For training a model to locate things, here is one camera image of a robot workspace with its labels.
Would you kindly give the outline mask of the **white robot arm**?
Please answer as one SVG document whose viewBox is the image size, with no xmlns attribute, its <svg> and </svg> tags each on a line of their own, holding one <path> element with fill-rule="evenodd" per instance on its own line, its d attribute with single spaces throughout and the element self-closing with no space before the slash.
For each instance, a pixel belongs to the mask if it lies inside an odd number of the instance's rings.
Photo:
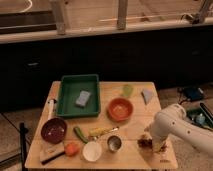
<svg viewBox="0 0 213 171">
<path fill-rule="evenodd" d="M 213 157 L 213 132 L 186 122 L 185 117 L 186 110 L 179 104 L 169 105 L 154 115 L 145 128 L 152 137 L 153 151 L 159 152 L 168 136 L 173 134 Z"/>
</svg>

